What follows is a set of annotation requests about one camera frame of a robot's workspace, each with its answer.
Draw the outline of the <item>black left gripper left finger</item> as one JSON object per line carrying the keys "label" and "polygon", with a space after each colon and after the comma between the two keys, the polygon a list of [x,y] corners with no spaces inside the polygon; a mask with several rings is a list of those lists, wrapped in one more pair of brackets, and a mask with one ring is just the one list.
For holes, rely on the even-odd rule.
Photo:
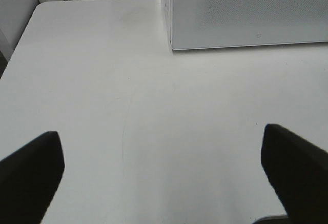
{"label": "black left gripper left finger", "polygon": [[41,134],[1,160],[1,223],[41,223],[64,169],[56,131]]}

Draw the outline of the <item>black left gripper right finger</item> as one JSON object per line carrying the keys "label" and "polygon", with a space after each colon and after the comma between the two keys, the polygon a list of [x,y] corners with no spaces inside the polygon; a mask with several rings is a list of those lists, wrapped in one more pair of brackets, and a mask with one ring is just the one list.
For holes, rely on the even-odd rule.
{"label": "black left gripper right finger", "polygon": [[261,164],[291,223],[327,223],[327,152],[267,124]]}

